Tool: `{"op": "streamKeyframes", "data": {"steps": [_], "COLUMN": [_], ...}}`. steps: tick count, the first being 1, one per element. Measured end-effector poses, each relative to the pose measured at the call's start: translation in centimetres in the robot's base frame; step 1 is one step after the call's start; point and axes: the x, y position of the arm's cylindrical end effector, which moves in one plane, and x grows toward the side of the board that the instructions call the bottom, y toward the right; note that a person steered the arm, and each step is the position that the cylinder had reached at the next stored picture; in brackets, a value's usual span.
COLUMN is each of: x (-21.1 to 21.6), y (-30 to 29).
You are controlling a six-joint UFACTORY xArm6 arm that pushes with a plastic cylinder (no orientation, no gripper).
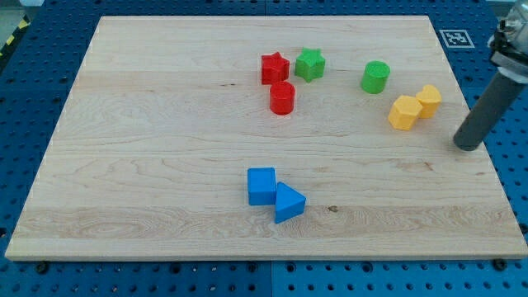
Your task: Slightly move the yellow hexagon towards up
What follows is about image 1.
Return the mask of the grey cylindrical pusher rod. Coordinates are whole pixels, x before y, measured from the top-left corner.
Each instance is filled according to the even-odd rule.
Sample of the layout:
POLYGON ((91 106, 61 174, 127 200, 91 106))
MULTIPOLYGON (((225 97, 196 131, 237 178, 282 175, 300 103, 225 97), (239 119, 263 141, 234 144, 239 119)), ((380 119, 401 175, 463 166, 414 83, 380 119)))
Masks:
POLYGON ((525 76, 514 77, 497 72, 457 129, 454 144, 464 151, 474 151, 526 85, 525 76))

